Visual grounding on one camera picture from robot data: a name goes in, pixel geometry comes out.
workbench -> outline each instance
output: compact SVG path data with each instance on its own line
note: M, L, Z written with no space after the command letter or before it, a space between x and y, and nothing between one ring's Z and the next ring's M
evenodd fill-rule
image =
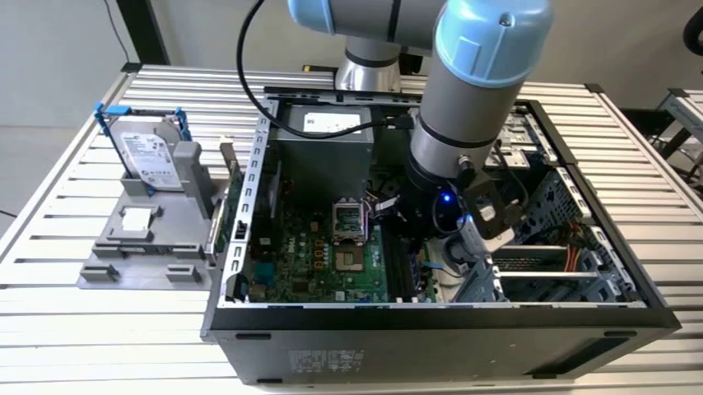
M334 86L325 72L247 78L259 98L265 86ZM404 90L422 93L425 84L405 77ZM209 292L75 287L122 194L118 155L90 117L0 239L0 392L703 393L703 205L598 87L528 83L520 97L545 106L676 309L684 329L673 336L576 382L243 386L221 347L199 337ZM259 115L235 72L145 66L121 74L103 102L183 107L214 177L227 177L222 136L246 166Z

slotted aluminum surface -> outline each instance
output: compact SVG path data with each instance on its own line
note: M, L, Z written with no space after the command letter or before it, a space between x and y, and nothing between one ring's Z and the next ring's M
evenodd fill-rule
M249 74L263 85L333 87L327 73ZM421 93L424 77L405 90ZM620 116L608 97L580 85L526 84L584 163L621 230L677 309L684 329L576 382L496 383L493 393L660 394L703 392L703 227L700 203ZM231 136L246 165L258 113L234 72L145 67L125 75L109 103L189 112L203 161ZM122 193L122 169L93 121L0 240L0 387L3 393L261 393L245 388L199 329L207 292L79 290L82 260ZM399 383L269 388L275 393L477 393L476 383Z

green circuit board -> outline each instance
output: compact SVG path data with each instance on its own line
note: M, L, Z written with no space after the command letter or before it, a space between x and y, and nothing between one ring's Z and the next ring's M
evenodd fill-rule
M371 226L365 246L334 245L333 221L321 213L283 214L273 281L257 284L254 301L378 303L389 301L382 231Z

metal cylinder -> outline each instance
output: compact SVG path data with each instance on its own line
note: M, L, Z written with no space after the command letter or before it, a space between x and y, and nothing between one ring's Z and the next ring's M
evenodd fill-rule
M398 57L401 45L347 37L346 60L335 76L335 87L343 91L401 91Z
M412 141L414 158L430 173L454 178L460 157L482 168L524 82L484 88L461 80L433 57L421 114Z
M412 141L430 174L456 178L460 157L481 169L536 68L550 0L449 0L434 33L433 72Z

black frame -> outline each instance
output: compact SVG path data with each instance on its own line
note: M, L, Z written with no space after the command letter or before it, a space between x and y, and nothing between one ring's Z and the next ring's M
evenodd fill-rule
M117 1L141 63L170 65L151 0Z
M345 102L347 96L363 99L377 95L385 95L386 97L393 95L398 99L397 102L399 104L409 103L409 107L416 106L422 98L422 95L302 90L295 88L266 88L265 92L270 94L270 99L273 100L279 99L287 104L306 105L323 103L318 100L318 94L321 93L334 93L339 103ZM271 343L250 343L250 341L273 341L274 346L279 346L278 352L285 352L281 349L281 344L286 345L287 342L290 344L293 333L297 334L295 336L301 336L302 333L310 333L311 338L309 340L297 340L301 343L309 342L309 344L297 343L297 347L303 350L315 350L311 347L321 346L315 339L315 334L329 333L326 331L361 331L362 333L369 333L371 339L374 336L379 336L378 334L383 333L383 331L417 331L420 337L424 337L429 332L437 330L460 330L472 334L476 331L481 332L490 328L496 331L517 330L530 333L540 333L540 331L545 330L544 333L548 333L557 328L576 337L574 345L570 344L568 354L556 357L550 364L537 366L536 369L524 373L524 377L528 378L556 379L574 378L586 374L682 327L673 310L666 307L654 282L638 262L624 235L620 233L613 218L597 197L596 190L578 168L578 161L552 123L542 104L537 100L517 100L516 104L526 105L538 120L538 124L560 156L560 165L569 171L592 209L594 216L593 225L598 225L604 229L637 282L641 298L650 307L642 309L554 309L546 305L545 307L530 306L520 309L485 309L468 308L465 306L450 309L370 309L369 307L357 307L355 309L305 309L302 307L303 303L301 303L301 305L291 304L289 308L279 306L269 309L219 309L217 307L218 295L221 294L218 283L211 291L203 334L206 335L215 331L214 334L218 340L223 338L233 339L229 340L229 344L222 342L226 353L229 347L235 347L234 349L237 350L238 346L249 350L249 355L253 352L263 353L258 354L258 357L263 358L261 360L263 362L259 365L253 363L257 366L243 365L243 362L227 353L246 383L282 383L285 381L282 379L283 374L275 377L270 375L262 377L258 374L257 369L261 366L266 366L266 355L271 355L274 350L271 349ZM600 333L597 338L594 338L594 330ZM409 362L413 361L398 360L399 364ZM402 379L416 381L428 378L409 377ZM330 382L329 378L322 376L314 381Z

